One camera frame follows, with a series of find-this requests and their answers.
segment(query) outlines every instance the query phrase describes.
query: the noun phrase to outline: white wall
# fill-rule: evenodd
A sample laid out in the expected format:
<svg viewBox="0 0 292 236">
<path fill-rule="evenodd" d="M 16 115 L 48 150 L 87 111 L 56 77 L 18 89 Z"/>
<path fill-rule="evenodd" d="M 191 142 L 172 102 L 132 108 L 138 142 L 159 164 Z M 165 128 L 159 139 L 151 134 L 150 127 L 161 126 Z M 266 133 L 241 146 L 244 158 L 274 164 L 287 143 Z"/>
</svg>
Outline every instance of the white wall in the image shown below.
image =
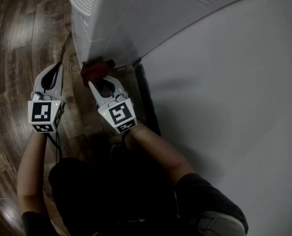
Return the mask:
<svg viewBox="0 0 292 236">
<path fill-rule="evenodd" d="M 245 212 L 292 236 L 292 0 L 243 0 L 143 59 L 162 136 Z"/>
</svg>

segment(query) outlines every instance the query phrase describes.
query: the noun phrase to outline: floor board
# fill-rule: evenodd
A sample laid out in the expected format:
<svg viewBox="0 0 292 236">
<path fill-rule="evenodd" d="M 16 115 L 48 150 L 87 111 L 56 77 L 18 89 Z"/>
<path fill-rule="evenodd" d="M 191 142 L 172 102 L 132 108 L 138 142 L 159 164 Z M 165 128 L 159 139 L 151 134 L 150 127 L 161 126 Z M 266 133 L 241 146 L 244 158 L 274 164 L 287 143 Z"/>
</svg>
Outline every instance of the floor board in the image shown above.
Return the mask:
<svg viewBox="0 0 292 236">
<path fill-rule="evenodd" d="M 0 0 L 0 236 L 24 235 L 16 201 L 16 175 L 31 132 L 27 101 L 36 76 L 59 60 L 71 30 L 68 0 Z M 97 113 L 96 102 L 83 86 L 72 38 L 64 65 L 63 96 L 67 105 L 59 135 L 65 157 L 94 163 L 96 151 L 119 141 L 115 131 Z M 140 93 L 132 67 L 111 71 L 128 91 L 136 115 L 144 119 Z M 44 165 L 44 199 L 60 235 L 68 235 L 56 209 L 48 175 L 56 150 L 47 144 Z"/>
</svg>

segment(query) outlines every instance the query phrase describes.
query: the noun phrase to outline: white appliance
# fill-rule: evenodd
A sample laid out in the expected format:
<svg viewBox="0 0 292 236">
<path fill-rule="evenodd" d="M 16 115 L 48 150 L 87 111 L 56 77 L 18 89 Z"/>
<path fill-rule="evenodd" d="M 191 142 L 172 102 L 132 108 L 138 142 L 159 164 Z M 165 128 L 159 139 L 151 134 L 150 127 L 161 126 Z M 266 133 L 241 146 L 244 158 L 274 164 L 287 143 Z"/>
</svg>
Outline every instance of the white appliance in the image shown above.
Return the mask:
<svg viewBox="0 0 292 236">
<path fill-rule="evenodd" d="M 70 0 L 79 63 L 103 57 L 117 66 L 132 64 L 185 27 L 236 1 Z"/>
</svg>

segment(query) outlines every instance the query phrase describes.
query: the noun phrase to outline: forearm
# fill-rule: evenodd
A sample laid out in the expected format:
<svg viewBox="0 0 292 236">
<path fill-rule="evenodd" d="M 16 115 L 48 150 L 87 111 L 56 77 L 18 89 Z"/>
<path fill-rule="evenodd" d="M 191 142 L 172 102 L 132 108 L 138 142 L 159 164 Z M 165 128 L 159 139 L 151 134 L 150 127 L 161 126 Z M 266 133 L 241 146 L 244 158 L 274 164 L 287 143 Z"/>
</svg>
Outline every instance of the forearm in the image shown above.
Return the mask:
<svg viewBox="0 0 292 236">
<path fill-rule="evenodd" d="M 142 123 L 130 130 L 133 138 L 168 172 L 174 183 L 194 170 L 185 157 Z"/>
<path fill-rule="evenodd" d="M 26 211 L 26 207 L 30 206 L 29 203 L 43 202 L 46 139 L 46 134 L 32 132 L 20 162 L 17 175 L 17 196 L 22 213 Z M 42 208 L 37 208 L 37 210 L 38 212 L 43 211 Z"/>
</svg>

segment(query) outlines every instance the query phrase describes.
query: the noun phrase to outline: person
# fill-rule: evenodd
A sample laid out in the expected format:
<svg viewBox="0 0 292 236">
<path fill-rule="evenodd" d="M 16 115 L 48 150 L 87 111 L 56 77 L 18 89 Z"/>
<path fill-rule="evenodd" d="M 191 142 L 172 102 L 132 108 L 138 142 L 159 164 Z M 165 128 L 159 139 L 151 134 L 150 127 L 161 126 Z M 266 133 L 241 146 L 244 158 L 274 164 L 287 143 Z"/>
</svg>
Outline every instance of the person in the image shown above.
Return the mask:
<svg viewBox="0 0 292 236">
<path fill-rule="evenodd" d="M 142 123 L 116 144 L 103 170 L 64 158 L 49 174 L 53 198 L 72 236 L 245 236 L 241 209 L 195 173 L 184 156 Z M 32 132 L 17 178 L 27 236 L 57 236 L 43 199 L 47 136 Z"/>
</svg>

